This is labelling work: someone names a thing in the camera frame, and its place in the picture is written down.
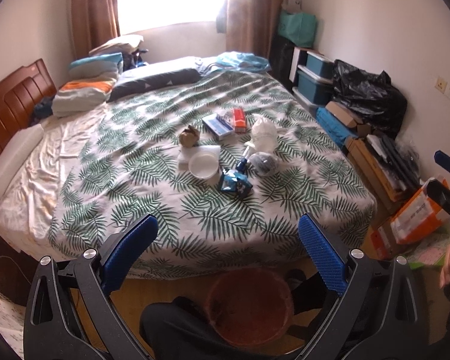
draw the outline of storage bin lid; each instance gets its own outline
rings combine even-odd
[[[308,54],[309,56],[313,56],[313,57],[319,59],[320,61],[328,62],[328,63],[333,63],[333,61],[332,61],[331,59],[328,59],[328,58],[327,58],[326,56],[324,56],[324,55],[317,54],[316,52],[313,52],[313,51],[307,51],[307,54]]]
[[[324,85],[333,85],[333,81],[331,79],[324,79],[323,77],[320,77],[319,75],[312,72],[308,67],[303,66],[302,64],[299,64],[298,68],[301,70],[300,73],[305,73],[312,81],[315,81],[316,83],[324,84]]]
[[[312,103],[309,99],[307,99],[304,95],[302,95],[296,86],[294,86],[292,88],[292,90],[293,90],[293,93],[296,94],[297,97],[300,98],[300,100],[303,101],[307,105],[307,107],[310,107],[310,108],[320,107],[318,104]]]

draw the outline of gray pillow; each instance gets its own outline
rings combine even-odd
[[[202,59],[193,56],[127,70],[118,78],[108,101],[167,86],[196,83],[205,71]]]

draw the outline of teal bag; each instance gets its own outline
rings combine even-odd
[[[282,10],[278,34],[298,47],[312,48],[317,32],[317,18],[308,13],[288,13]]]

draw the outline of white pillow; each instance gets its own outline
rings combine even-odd
[[[122,35],[117,38],[110,39],[107,43],[91,50],[89,56],[100,56],[102,54],[127,53],[131,54],[138,49],[140,43],[143,42],[143,36],[130,34]]]
[[[20,167],[32,150],[44,136],[41,125],[26,128],[15,133],[0,154],[0,199],[5,194],[8,185],[15,177]]]

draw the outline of red bucket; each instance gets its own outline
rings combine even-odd
[[[256,347],[285,334],[293,301],[287,283],[275,272],[247,268],[219,277],[208,293],[205,312],[229,344]]]

